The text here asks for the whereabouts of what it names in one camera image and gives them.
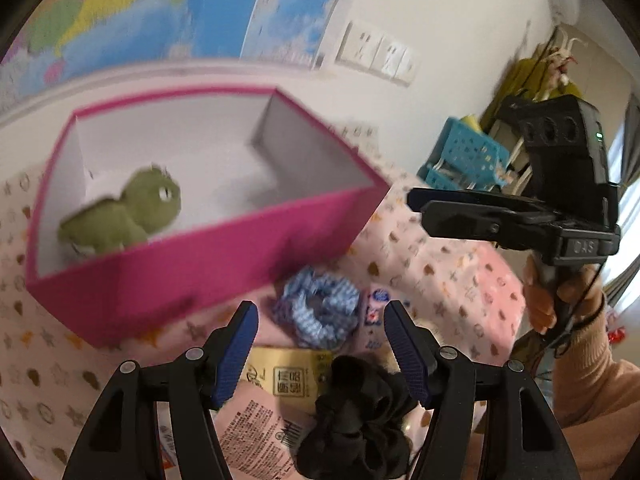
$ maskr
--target barcode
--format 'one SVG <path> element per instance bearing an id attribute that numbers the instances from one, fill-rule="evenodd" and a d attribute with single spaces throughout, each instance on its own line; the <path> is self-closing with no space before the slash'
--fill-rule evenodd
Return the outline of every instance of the barcode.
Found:
<path id="1" fill-rule="evenodd" d="M 289 420 L 284 420 L 284 428 L 276 433 L 276 439 L 289 449 L 295 448 L 300 442 L 302 428 Z"/>

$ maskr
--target blue and white hair tie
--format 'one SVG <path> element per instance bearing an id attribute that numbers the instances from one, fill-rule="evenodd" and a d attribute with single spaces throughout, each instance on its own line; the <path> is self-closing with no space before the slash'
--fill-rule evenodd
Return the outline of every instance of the blue and white hair tie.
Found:
<path id="1" fill-rule="evenodd" d="M 300 346 L 337 350 L 358 325 L 359 301 L 360 291 L 346 278 L 305 267 L 287 282 L 273 317 L 294 326 Z"/>

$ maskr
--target pink patterned tablecloth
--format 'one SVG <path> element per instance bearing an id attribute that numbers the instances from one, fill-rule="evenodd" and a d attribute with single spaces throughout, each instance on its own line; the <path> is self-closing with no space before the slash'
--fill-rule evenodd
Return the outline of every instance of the pink patterned tablecloth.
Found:
<path id="1" fill-rule="evenodd" d="M 378 156 L 372 163 L 393 187 L 348 254 L 328 268 L 363 288 L 375 282 L 400 290 L 414 316 L 433 323 L 444 343 L 476 361 L 502 364 L 524 309 L 519 280 L 488 243 L 427 236 L 404 205 L 405 193 L 420 182 Z M 226 324 L 240 300 L 260 309 L 256 344 L 294 341 L 270 319 L 276 293 L 268 286 L 115 348 L 92 348 L 24 288 L 26 232 L 41 172 L 31 168 L 0 182 L 0 426 L 36 478 L 58 480 L 102 386 L 122 361 L 144 366 L 174 359 Z"/>

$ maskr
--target open box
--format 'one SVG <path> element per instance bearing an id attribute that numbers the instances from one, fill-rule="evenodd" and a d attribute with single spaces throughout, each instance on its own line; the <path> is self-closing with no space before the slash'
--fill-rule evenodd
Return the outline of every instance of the open box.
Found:
<path id="1" fill-rule="evenodd" d="M 146 244 L 72 263 L 60 221 L 119 196 L 139 168 L 180 185 L 174 223 Z M 47 164 L 28 291 L 95 346 L 344 254 L 388 191 L 324 124 L 275 88 L 144 94 L 72 114 Z"/>

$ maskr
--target map poster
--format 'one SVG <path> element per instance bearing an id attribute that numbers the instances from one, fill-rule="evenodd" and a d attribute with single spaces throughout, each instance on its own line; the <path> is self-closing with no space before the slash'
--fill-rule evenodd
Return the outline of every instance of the map poster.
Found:
<path id="1" fill-rule="evenodd" d="M 226 57 L 314 65 L 337 0 L 44 0 L 0 64 L 0 112 L 98 70 Z"/>

